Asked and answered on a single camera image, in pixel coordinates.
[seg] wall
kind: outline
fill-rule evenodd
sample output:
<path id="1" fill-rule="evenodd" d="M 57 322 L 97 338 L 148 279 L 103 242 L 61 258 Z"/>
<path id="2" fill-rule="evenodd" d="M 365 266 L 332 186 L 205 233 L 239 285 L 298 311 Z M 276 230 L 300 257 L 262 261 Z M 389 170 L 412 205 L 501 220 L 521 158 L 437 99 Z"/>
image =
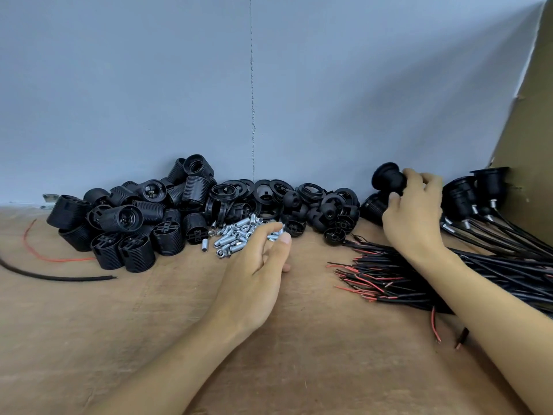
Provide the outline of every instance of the wall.
<path id="1" fill-rule="evenodd" d="M 536 48 L 495 151 L 494 167 L 511 167 L 502 212 L 553 244 L 553 0 L 544 10 Z"/>
<path id="2" fill-rule="evenodd" d="M 540 0 L 1 0 L 0 202 L 161 178 L 365 196 L 382 162 L 484 167 Z"/>

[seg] bundle of cables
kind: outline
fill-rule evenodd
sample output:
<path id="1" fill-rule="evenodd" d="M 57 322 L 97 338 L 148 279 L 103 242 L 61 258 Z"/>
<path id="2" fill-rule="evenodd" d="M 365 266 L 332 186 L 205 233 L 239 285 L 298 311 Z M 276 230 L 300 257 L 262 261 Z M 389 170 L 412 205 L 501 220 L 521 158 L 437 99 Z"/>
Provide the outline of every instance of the bundle of cables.
<path id="1" fill-rule="evenodd" d="M 388 174 L 382 181 L 383 170 Z M 480 254 L 451 249 L 463 262 L 484 278 L 515 297 L 553 317 L 553 247 L 507 220 L 498 211 L 507 195 L 504 181 L 508 168 L 482 169 L 474 176 L 456 179 L 444 187 L 441 227 L 446 233 L 482 249 Z M 405 188 L 405 177 L 397 165 L 386 163 L 373 176 L 373 186 L 380 192 L 371 195 L 361 206 L 361 216 L 382 224 L 387 208 L 385 198 L 391 191 Z M 353 264 L 329 262 L 349 288 L 368 301 L 406 304 L 431 311 L 432 329 L 435 313 L 451 309 L 434 289 L 399 253 L 390 246 L 368 242 L 361 236 L 344 241 L 361 255 Z M 457 347 L 468 335 L 464 329 Z"/>

